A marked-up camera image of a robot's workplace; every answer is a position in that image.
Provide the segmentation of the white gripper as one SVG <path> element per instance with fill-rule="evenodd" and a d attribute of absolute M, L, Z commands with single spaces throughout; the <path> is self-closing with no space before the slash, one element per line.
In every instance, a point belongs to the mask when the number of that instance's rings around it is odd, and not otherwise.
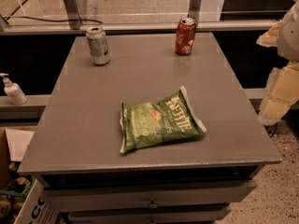
<path fill-rule="evenodd" d="M 264 126 L 272 126 L 299 101 L 299 1 L 256 43 L 267 48 L 278 46 L 279 56 L 295 61 L 281 69 L 274 67 L 268 77 L 258 120 Z"/>

